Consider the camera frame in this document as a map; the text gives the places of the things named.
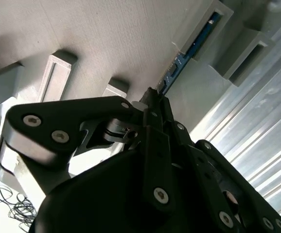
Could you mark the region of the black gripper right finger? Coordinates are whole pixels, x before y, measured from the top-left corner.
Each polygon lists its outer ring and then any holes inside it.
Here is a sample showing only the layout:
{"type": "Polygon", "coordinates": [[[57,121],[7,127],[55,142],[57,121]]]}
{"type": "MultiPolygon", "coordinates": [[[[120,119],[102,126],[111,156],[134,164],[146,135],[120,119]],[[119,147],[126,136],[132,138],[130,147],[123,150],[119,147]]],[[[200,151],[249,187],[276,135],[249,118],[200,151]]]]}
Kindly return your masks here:
{"type": "Polygon", "coordinates": [[[281,216],[206,140],[193,142],[159,98],[184,205],[196,233],[281,233],[281,216]]]}

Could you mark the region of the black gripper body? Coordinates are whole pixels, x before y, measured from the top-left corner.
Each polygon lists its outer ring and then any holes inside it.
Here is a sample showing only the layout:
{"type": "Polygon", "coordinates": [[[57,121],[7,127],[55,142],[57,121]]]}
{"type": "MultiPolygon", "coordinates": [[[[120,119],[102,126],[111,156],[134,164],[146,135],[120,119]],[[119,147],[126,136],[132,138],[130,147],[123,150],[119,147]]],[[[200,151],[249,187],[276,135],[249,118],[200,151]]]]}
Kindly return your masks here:
{"type": "Polygon", "coordinates": [[[143,160],[121,153],[57,186],[42,202],[32,233],[228,233],[201,196],[196,179],[172,165],[175,211],[164,214],[142,196],[143,160]]]}

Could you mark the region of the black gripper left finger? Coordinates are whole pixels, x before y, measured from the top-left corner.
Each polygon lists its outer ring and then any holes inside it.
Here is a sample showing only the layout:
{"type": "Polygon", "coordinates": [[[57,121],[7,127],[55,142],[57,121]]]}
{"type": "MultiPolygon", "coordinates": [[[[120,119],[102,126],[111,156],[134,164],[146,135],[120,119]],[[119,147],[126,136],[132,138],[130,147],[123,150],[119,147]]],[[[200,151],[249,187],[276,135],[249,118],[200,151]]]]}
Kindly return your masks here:
{"type": "Polygon", "coordinates": [[[170,214],[176,204],[169,200],[174,195],[171,150],[160,97],[148,89],[140,100],[143,110],[116,96],[16,105],[6,114],[0,160],[14,158],[17,164],[2,168],[17,179],[38,212],[51,191],[76,177],[68,172],[72,157],[121,142],[119,154],[135,152],[143,160],[144,200],[170,214]]]}

